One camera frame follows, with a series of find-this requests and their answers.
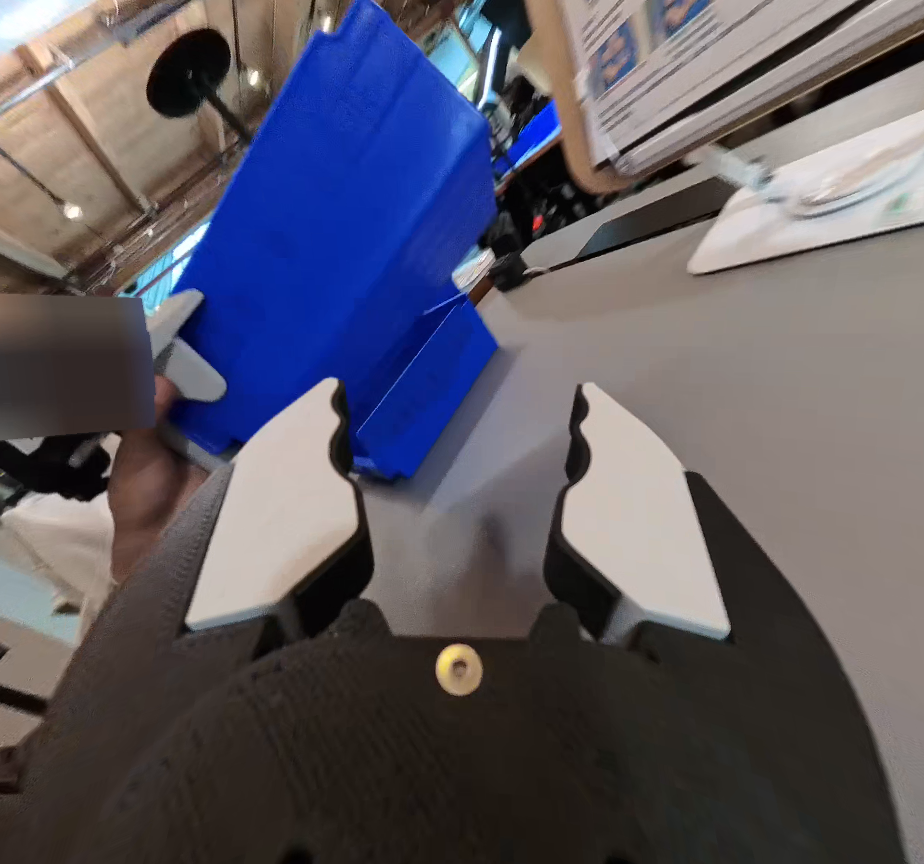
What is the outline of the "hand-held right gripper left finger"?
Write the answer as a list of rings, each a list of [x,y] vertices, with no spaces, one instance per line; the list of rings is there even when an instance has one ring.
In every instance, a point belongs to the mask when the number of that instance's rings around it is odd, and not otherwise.
[[[268,619],[288,640],[312,638],[363,593],[374,556],[348,427],[345,386],[328,377],[241,448],[184,619],[191,632]]]

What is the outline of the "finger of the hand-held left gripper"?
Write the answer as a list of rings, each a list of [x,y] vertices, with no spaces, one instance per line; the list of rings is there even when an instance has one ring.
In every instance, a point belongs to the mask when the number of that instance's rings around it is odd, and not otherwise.
[[[184,290],[170,295],[148,317],[148,336],[152,354],[162,354],[172,346],[179,331],[202,304],[204,295],[200,290]]]
[[[224,377],[182,339],[173,340],[159,353],[159,374],[187,400],[214,403],[227,391]]]

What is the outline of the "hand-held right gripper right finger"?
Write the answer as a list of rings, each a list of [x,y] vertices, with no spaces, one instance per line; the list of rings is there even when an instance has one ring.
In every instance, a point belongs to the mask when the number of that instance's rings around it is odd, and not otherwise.
[[[645,624],[712,641],[731,635],[687,470],[598,385],[577,385],[565,485],[543,560],[552,596],[584,633],[628,647]]]

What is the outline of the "blue plastic bin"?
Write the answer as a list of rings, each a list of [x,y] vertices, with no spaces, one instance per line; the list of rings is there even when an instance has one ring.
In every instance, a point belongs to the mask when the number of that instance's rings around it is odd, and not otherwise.
[[[562,131],[554,100],[550,100],[526,122],[515,140],[503,143],[494,150],[492,172],[500,179],[514,168],[523,165],[533,155],[558,141]]]
[[[453,272],[496,210],[485,117],[374,0],[353,0],[308,42],[179,279],[204,295],[179,335],[227,384],[176,408],[179,431],[224,454],[328,377],[349,408],[459,293]]]
[[[467,295],[426,310],[347,391],[354,470],[386,481],[412,477],[497,350]]]

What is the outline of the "grey desk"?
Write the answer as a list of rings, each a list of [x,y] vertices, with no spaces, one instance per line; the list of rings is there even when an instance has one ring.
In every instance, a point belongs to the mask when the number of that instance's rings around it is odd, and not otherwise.
[[[809,606],[922,862],[922,233],[695,277],[700,222],[572,263],[604,222],[701,178],[545,237],[526,256],[549,273],[479,301],[499,350],[414,477],[364,487],[365,595],[399,634],[524,635],[548,601],[574,390],[594,382],[707,478]]]

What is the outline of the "person's left hand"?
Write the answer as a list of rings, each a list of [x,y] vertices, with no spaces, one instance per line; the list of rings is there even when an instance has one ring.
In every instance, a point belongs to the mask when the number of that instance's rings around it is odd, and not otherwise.
[[[169,415],[179,391],[167,377],[154,377],[154,425],[125,431],[109,478],[108,499],[117,520],[149,520],[188,500],[208,477],[167,443]]]

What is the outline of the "black round ceiling fixture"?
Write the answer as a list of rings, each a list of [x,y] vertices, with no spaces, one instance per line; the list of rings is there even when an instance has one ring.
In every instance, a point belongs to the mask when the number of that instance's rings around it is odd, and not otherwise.
[[[172,42],[154,63],[146,84],[147,102],[168,119],[191,116],[207,103],[249,145],[251,133],[220,94],[231,64],[230,46],[218,30],[192,29]]]

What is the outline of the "printed paper sheet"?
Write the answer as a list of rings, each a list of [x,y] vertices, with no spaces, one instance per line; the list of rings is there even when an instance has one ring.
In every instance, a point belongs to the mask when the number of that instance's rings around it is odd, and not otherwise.
[[[452,280],[456,290],[465,295],[473,306],[478,306],[493,289],[491,269],[494,262],[491,248],[479,248],[453,272]]]

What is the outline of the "wooden document stand white base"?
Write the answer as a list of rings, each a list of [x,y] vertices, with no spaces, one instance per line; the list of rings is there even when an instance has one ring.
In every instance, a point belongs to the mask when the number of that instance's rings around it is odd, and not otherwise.
[[[529,15],[528,19],[538,39],[552,90],[543,44]],[[700,144],[669,163],[698,165],[702,171],[736,188],[688,261],[690,274],[723,271],[922,223],[922,193],[912,195],[912,186],[922,187],[921,109],[909,118],[880,123],[871,131],[788,165],[773,166],[765,160],[739,157],[719,144],[723,136],[746,123],[921,35],[922,32],[892,44],[874,57],[816,83],[802,94],[747,119],[717,140]],[[604,190],[604,173],[575,167],[568,159],[565,133],[563,129],[561,132],[568,169],[582,188],[590,192],[615,193],[665,166],[626,181],[616,189]]]

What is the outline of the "printed instruction sheet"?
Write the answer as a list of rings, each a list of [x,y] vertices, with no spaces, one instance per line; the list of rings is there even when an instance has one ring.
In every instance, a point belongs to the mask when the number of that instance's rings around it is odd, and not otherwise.
[[[922,32],[922,0],[527,0],[575,167],[604,190]]]

